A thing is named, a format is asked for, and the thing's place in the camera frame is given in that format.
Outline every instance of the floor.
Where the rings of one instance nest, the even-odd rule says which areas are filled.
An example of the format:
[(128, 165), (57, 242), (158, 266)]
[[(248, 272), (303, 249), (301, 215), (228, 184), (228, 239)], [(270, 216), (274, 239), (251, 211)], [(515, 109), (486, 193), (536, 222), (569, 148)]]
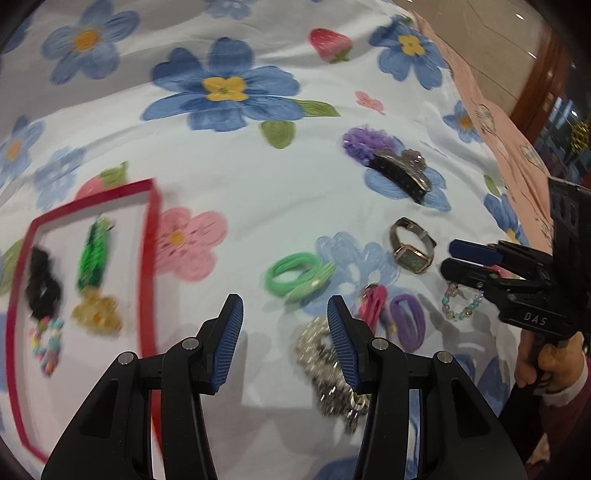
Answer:
[(535, 63), (544, 20), (525, 0), (394, 0), (427, 20), (508, 115)]

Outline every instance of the small pink flower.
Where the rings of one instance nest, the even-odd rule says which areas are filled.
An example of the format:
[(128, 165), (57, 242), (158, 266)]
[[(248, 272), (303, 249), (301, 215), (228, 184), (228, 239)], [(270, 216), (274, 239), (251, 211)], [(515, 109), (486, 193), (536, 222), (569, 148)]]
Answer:
[(174, 272), (187, 281), (199, 281), (212, 271), (216, 259), (211, 247), (226, 236), (226, 219), (217, 212), (191, 218), (191, 210), (171, 208), (160, 215), (156, 243), (156, 273)]
[(357, 91), (355, 92), (355, 96), (357, 97), (357, 103), (361, 106), (365, 106), (367, 108), (371, 108), (376, 112), (381, 113), (382, 115), (386, 115), (384, 113), (384, 104), (379, 100), (374, 98), (370, 98), (369, 95), (365, 92)]

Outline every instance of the screw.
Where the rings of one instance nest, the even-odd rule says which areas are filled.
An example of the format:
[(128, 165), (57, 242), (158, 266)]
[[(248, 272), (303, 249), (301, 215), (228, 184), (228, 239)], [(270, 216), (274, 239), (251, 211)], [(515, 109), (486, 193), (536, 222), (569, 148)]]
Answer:
[(121, 365), (127, 365), (134, 361), (134, 358), (135, 355), (132, 352), (123, 352), (121, 355), (117, 357), (117, 361)]
[(374, 338), (371, 341), (372, 347), (376, 350), (386, 350), (388, 348), (388, 341), (385, 338)]
[(450, 352), (442, 350), (441, 352), (437, 352), (437, 359), (444, 364), (450, 364), (452, 363), (453, 355)]
[(195, 337), (189, 337), (189, 338), (185, 338), (185, 340), (183, 340), (183, 348), (185, 350), (194, 350), (199, 346), (199, 340), (197, 340)]

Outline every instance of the purple scrunchie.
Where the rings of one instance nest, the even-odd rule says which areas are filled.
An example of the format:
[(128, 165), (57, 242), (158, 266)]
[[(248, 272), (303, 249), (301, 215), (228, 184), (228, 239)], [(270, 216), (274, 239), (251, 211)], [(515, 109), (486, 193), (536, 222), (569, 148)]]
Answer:
[[(413, 318), (402, 308), (401, 302), (406, 301), (410, 308)], [(425, 341), (425, 314), (423, 307), (414, 295), (403, 293), (392, 299), (390, 302), (390, 313), (392, 320), (398, 330), (398, 340), (405, 352), (414, 352)]]
[(370, 127), (351, 128), (343, 135), (343, 147), (350, 157), (366, 167), (374, 159), (375, 152), (390, 149), (399, 154), (404, 148), (398, 138), (391, 137), (384, 130)]

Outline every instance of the black hair tie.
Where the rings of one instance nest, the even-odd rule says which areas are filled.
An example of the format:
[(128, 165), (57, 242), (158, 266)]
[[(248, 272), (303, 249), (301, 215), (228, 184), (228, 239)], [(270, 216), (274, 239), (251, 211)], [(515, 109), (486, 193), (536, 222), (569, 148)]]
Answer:
[(49, 255), (45, 250), (33, 247), (30, 277), (25, 295), (29, 301), (33, 318), (53, 318), (61, 300), (61, 287), (51, 276)]

